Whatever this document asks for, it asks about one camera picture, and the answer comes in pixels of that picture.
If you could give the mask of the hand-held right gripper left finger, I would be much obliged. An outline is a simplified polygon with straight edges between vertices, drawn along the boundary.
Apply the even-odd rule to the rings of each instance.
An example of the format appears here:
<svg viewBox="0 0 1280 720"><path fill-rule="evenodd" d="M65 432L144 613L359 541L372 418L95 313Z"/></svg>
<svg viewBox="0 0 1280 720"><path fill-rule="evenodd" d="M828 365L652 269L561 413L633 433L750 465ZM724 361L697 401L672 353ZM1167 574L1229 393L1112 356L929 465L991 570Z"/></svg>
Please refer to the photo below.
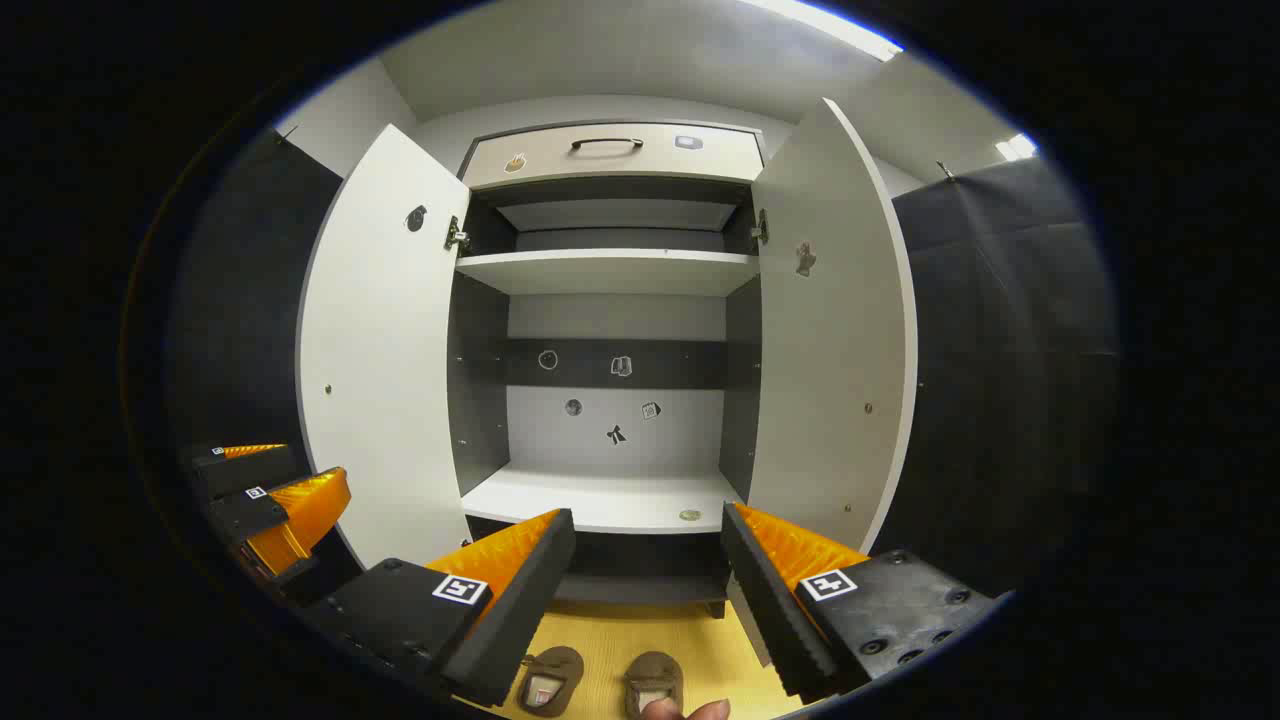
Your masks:
<svg viewBox="0 0 1280 720"><path fill-rule="evenodd" d="M554 509L425 565L384 559L300 616L415 694L499 706L575 547L573 514Z"/></svg>

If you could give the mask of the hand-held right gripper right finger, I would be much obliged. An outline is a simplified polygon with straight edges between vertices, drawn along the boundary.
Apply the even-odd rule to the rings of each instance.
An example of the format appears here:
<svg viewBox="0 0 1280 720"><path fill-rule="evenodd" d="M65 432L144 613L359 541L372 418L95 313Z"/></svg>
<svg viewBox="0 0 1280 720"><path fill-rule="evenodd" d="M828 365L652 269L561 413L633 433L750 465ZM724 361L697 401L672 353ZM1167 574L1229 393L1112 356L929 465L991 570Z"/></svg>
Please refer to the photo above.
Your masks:
<svg viewBox="0 0 1280 720"><path fill-rule="evenodd" d="M998 598L906 550L876 556L744 503L721 544L785 692L847 694L964 635Z"/></svg>

